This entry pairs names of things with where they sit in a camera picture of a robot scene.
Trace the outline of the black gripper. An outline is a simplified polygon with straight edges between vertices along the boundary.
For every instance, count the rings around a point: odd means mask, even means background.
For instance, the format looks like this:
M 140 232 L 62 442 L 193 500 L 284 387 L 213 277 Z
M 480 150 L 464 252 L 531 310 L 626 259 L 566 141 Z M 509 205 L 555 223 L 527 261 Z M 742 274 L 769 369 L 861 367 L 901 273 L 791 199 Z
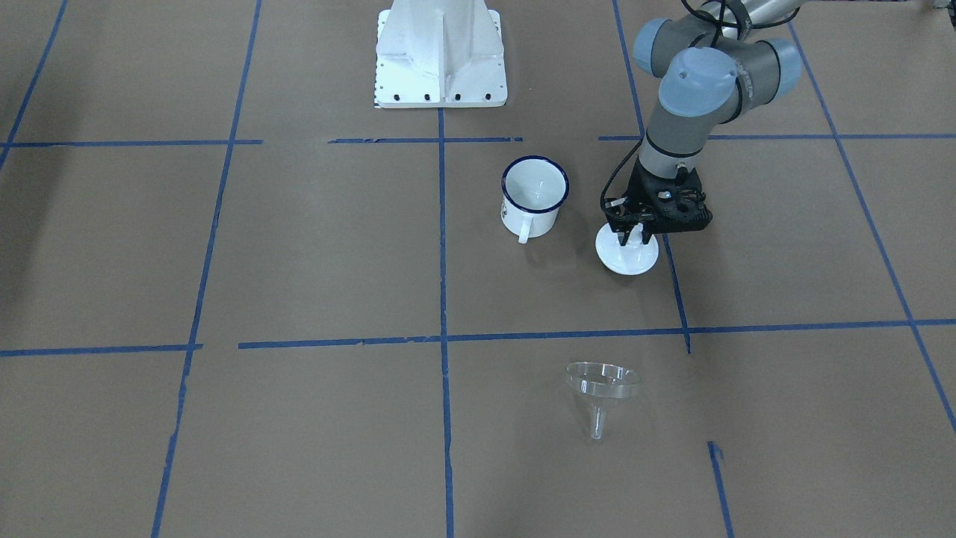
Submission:
M 632 171 L 626 190 L 626 208 L 654 214 L 696 214 L 703 211 L 703 188 L 695 168 L 679 166 L 676 176 L 660 177 L 643 166 Z M 648 245 L 643 223 L 617 225 L 621 247 Z

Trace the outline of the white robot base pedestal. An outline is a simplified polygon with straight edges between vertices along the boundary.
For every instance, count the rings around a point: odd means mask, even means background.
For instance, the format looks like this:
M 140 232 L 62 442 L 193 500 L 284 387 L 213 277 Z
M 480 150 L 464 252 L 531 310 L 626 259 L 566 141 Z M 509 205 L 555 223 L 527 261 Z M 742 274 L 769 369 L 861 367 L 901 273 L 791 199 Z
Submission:
M 485 1 L 394 1 L 379 12 L 376 107 L 501 107 L 506 101 L 502 21 Z

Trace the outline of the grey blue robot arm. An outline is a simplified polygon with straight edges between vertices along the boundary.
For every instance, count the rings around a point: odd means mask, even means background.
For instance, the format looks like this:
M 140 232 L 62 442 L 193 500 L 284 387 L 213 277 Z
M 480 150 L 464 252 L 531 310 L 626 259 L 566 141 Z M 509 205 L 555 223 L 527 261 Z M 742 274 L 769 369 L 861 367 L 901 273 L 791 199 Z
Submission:
M 803 71 L 795 44 L 750 41 L 751 33 L 791 21 L 799 1 L 704 1 L 684 17 L 655 19 L 636 35 L 633 58 L 659 79 L 657 103 L 636 144 L 628 186 L 603 211 L 618 244 L 633 232 L 701 231 L 713 220 L 698 162 L 711 132 L 781 98 Z

